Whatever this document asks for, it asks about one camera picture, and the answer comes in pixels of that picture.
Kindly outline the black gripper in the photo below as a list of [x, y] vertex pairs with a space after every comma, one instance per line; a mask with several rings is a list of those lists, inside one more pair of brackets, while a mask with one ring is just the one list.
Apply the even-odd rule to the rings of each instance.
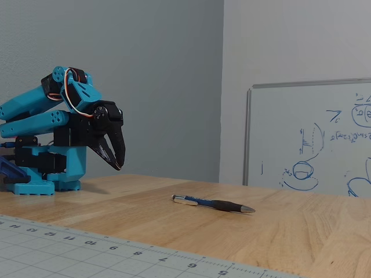
[[[122, 135], [123, 114], [113, 101], [96, 101], [86, 107], [89, 128], [86, 135], [88, 147], [97, 153], [112, 168], [122, 168], [125, 161], [125, 142]], [[107, 135], [115, 156], [104, 136]]]

